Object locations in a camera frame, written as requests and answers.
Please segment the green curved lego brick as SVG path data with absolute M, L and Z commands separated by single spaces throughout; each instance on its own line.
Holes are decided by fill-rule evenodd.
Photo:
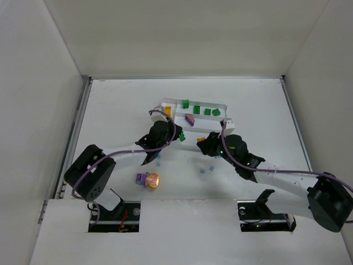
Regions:
M 188 109 L 190 106 L 190 102 L 188 99 L 182 100 L 182 107 L 183 109 Z

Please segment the purple lego brick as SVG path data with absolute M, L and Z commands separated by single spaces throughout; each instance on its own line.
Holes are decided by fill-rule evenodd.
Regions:
M 188 122 L 188 124 L 190 126 L 194 126 L 195 125 L 195 119 L 190 114 L 186 114 L 185 115 L 185 120 Z

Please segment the orange round lego figure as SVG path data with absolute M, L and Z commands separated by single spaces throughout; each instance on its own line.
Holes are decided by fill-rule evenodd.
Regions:
M 159 186 L 160 183 L 160 177 L 156 173 L 152 173 L 148 177 L 148 186 L 151 189 L 156 189 Z

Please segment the white divided sorting tray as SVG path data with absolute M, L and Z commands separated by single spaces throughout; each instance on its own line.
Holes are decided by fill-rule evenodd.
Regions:
M 220 121 L 227 117 L 227 106 L 225 104 L 218 103 L 207 103 L 189 100 L 190 106 L 188 109 L 183 109 L 182 99 L 174 98 L 163 98 L 161 101 L 161 106 L 165 108 L 166 106 L 171 106 L 172 115 L 174 122 L 183 128 L 183 133 L 186 140 L 183 142 L 173 143 L 176 149 L 196 151 L 199 152 L 200 149 L 196 146 L 197 138 L 208 137 L 210 132 L 220 132 L 221 125 Z M 200 107 L 200 114 L 194 114 L 194 106 Z M 211 115 L 205 115 L 204 110 L 208 108 L 211 109 Z M 212 111 L 214 109 L 219 109 L 221 112 L 220 116 L 214 116 Z M 195 119 L 195 125 L 190 126 L 185 120 L 185 115 L 190 114 Z

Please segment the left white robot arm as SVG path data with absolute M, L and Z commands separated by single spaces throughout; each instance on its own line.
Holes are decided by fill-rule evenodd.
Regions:
M 160 151 L 179 138 L 182 127 L 170 121 L 157 121 L 149 133 L 130 146 L 106 155 L 97 145 L 87 146 L 64 175 L 72 188 L 72 197 L 116 212 L 123 199 L 106 185 L 115 169 L 144 166 L 159 156 Z

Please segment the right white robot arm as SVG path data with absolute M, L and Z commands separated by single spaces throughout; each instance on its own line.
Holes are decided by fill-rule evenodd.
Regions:
M 296 199 L 274 201 L 261 199 L 260 204 L 268 214 L 303 216 L 331 232 L 339 232 L 350 223 L 352 188 L 334 175 L 281 169 L 250 153 L 239 135 L 223 136 L 211 132 L 197 146 L 206 156 L 221 156 L 243 179 L 270 185 L 296 196 Z

